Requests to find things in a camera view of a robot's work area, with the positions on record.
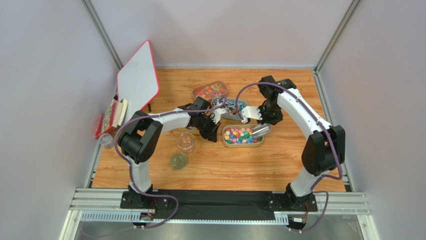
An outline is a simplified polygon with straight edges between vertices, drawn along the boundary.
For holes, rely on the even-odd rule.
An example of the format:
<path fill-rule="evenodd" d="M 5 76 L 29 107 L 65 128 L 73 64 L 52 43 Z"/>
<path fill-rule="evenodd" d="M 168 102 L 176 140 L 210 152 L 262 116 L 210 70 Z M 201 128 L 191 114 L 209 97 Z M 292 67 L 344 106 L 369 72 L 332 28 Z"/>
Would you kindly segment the silver metal scoop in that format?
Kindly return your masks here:
<path fill-rule="evenodd" d="M 271 125 L 268 123 L 258 124 L 252 128 L 252 136 L 254 139 L 259 139 L 271 131 Z"/>

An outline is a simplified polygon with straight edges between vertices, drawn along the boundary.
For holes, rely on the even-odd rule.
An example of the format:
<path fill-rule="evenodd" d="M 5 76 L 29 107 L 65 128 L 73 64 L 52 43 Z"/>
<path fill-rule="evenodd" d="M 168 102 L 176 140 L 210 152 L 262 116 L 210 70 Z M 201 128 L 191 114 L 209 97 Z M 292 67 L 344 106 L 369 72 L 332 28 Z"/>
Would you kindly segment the clear plastic jar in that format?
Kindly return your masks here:
<path fill-rule="evenodd" d="M 190 132 L 182 132 L 176 140 L 178 148 L 184 153 L 191 153 L 196 148 L 195 136 Z"/>

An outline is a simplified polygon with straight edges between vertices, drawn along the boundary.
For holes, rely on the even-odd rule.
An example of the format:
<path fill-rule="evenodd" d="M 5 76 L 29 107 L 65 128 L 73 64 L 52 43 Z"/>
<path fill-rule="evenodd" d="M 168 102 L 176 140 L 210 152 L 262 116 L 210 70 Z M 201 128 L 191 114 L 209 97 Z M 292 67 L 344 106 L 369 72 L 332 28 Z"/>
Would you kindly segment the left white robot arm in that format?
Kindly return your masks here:
<path fill-rule="evenodd" d="M 167 112 L 154 114 L 136 111 L 119 128 L 114 138 L 117 154 L 128 164 L 129 192 L 145 198 L 154 197 L 149 163 L 161 134 L 194 127 L 203 139 L 215 143 L 220 120 L 226 113 L 222 105 L 212 107 L 201 97 Z"/>

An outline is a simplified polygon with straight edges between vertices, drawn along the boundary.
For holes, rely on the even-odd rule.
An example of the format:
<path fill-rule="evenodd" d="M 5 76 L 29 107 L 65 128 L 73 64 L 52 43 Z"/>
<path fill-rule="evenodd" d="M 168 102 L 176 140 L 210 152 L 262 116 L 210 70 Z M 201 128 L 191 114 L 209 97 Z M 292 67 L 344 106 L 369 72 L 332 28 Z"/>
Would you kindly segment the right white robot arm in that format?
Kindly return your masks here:
<path fill-rule="evenodd" d="M 338 171 L 338 180 L 343 177 L 346 132 L 340 125 L 333 126 L 320 117 L 290 79 L 275 81 L 268 75 L 261 78 L 258 88 L 265 98 L 259 106 L 261 119 L 258 123 L 274 126 L 283 120 L 282 112 L 285 111 L 306 138 L 301 155 L 303 167 L 287 185 L 284 196 L 288 207 L 296 209 L 308 201 L 323 178 L 331 177 L 331 171 Z"/>

